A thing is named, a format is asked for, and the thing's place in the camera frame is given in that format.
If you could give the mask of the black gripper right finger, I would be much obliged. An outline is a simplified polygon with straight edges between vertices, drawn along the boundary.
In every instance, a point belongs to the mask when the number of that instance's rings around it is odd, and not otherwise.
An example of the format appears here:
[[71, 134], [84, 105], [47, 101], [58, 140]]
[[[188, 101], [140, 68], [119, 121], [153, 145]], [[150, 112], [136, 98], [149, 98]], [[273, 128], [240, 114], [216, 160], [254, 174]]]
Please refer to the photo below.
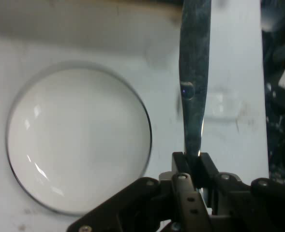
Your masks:
[[247, 232], [285, 232], [285, 184], [258, 178], [247, 185], [232, 173], [219, 172], [201, 153], [193, 165], [194, 185], [214, 216], [228, 216]]

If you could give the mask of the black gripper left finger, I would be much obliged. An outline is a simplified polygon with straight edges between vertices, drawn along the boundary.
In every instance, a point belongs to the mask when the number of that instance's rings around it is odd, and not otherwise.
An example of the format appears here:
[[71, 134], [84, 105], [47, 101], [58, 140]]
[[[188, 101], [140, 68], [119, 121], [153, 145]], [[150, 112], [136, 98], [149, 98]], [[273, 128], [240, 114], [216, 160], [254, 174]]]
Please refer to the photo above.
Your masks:
[[155, 232], [162, 221], [171, 220], [167, 232], [210, 232], [211, 222], [195, 187], [210, 182], [202, 153], [190, 169], [182, 153], [173, 154], [175, 170], [167, 180], [143, 177], [72, 223], [69, 232]]

